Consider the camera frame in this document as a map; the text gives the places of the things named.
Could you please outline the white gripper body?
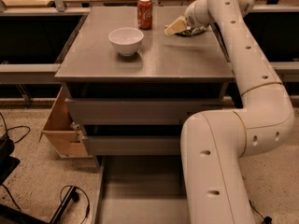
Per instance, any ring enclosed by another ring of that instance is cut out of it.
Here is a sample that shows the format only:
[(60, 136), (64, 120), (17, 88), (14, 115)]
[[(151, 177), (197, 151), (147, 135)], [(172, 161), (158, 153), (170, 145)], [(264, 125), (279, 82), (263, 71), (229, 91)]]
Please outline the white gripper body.
[(197, 3), (190, 4), (185, 11), (187, 23), (192, 27), (201, 27), (205, 25), (206, 10)]

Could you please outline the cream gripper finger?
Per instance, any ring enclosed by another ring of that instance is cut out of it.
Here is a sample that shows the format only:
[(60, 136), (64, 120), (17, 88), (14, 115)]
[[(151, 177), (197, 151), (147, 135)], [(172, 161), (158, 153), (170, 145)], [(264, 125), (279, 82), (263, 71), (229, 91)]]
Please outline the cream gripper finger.
[(186, 31), (188, 29), (188, 24), (184, 16), (180, 16), (175, 19), (171, 24), (167, 25), (164, 29), (164, 33), (167, 36), (174, 35)]

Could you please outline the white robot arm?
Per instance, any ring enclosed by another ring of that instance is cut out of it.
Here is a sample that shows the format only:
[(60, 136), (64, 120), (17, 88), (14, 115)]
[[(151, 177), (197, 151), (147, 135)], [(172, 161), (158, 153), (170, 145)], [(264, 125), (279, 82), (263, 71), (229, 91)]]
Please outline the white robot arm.
[(235, 76), (242, 108), (191, 115), (180, 154), (191, 224), (255, 224), (238, 160), (268, 152), (290, 135), (288, 93), (244, 23), (254, 0), (196, 0), (183, 27), (211, 25)]

